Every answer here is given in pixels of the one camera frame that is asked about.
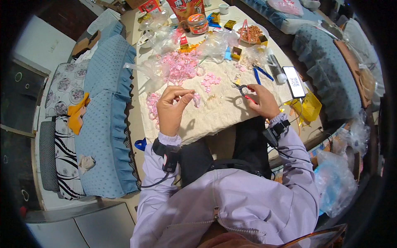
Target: red snack bag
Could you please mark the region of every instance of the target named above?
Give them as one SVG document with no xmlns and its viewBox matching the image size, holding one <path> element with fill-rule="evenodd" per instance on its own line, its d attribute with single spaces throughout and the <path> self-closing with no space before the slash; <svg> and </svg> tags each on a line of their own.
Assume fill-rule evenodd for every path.
<svg viewBox="0 0 397 248">
<path fill-rule="evenodd" d="M 203 0 L 167 0 L 179 21 L 184 21 L 194 14 L 204 13 Z"/>
<path fill-rule="evenodd" d="M 139 9 L 141 12 L 146 11 L 146 12 L 148 12 L 148 13 L 149 13 L 149 12 L 158 13 L 158 12 L 161 11 L 160 8 L 159 8 L 159 6 L 158 6 L 158 2 L 157 2 L 156 0 L 149 0 L 149 1 L 147 1 L 146 3 L 144 3 L 144 4 L 140 5 L 140 6 L 138 6 L 138 9 Z"/>
</svg>

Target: black pants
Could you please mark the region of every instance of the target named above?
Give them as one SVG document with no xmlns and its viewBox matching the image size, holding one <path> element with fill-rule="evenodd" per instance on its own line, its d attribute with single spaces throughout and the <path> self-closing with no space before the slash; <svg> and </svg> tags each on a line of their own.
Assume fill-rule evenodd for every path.
<svg viewBox="0 0 397 248">
<path fill-rule="evenodd" d="M 246 164 L 249 164 L 251 173 L 256 171 L 270 179 L 272 172 L 269 167 L 268 144 L 262 135 L 264 129 L 264 119 L 261 116 L 236 124 L 233 159 L 245 161 Z M 213 160 L 204 138 L 183 146 L 180 150 L 179 159 L 182 187 L 189 185 L 207 171 L 213 169 L 243 169 L 244 167 L 234 166 L 233 164 L 219 165 L 217 162 L 218 160 Z"/>
</svg>

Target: blue-handled pliers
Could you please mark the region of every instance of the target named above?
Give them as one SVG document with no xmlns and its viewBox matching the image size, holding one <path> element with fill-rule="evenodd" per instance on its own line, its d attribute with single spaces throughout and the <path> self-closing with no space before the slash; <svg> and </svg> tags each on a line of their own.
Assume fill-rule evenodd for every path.
<svg viewBox="0 0 397 248">
<path fill-rule="evenodd" d="M 259 70 L 260 72 L 262 72 L 265 76 L 267 76 L 270 80 L 274 81 L 274 79 L 273 79 L 267 72 L 265 72 L 262 68 L 260 68 L 259 66 L 257 66 L 257 65 L 252 65 L 252 69 L 254 70 L 256 82 L 257 82 L 259 85 L 262 85 L 262 84 L 260 83 L 260 79 L 259 79 L 259 75 L 258 75 L 258 70 Z"/>
</svg>

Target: red-handled pliers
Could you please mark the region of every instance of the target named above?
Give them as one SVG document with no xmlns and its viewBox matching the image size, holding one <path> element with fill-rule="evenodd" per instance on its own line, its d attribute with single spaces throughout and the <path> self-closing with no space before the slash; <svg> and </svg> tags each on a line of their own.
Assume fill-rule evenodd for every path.
<svg viewBox="0 0 397 248">
<path fill-rule="evenodd" d="M 257 104 L 251 97 L 245 95 L 244 92 L 243 92 L 243 88 L 247 88 L 247 89 L 249 89 L 249 90 L 251 90 L 251 88 L 249 88 L 249 87 L 246 86 L 246 85 L 238 85 L 238 84 L 235 84 L 235 83 L 232 83 L 231 85 L 232 85 L 234 88 L 238 89 L 238 90 L 240 91 L 240 94 L 241 94 L 243 97 L 245 97 L 246 99 L 251 100 L 251 101 L 253 101 L 255 104 Z"/>
</svg>

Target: smartphone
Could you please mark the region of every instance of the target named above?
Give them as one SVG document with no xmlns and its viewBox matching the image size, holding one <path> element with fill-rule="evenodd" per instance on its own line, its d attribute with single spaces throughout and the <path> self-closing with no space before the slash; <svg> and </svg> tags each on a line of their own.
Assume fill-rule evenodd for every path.
<svg viewBox="0 0 397 248">
<path fill-rule="evenodd" d="M 301 79 L 298 76 L 295 67 L 293 66 L 284 66 L 284 73 L 288 79 L 288 85 L 292 92 L 293 98 L 303 98 L 305 96 Z"/>
</svg>

